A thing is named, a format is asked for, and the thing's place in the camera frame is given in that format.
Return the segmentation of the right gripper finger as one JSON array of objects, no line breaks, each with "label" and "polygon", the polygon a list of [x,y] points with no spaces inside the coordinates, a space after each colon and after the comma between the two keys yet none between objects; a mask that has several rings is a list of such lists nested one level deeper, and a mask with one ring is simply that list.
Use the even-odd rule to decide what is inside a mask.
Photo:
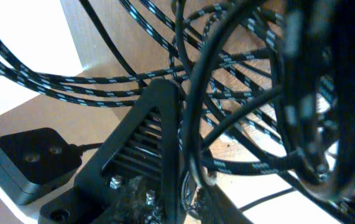
[{"label": "right gripper finger", "polygon": [[40,223],[179,223],[178,86],[156,79]]}]

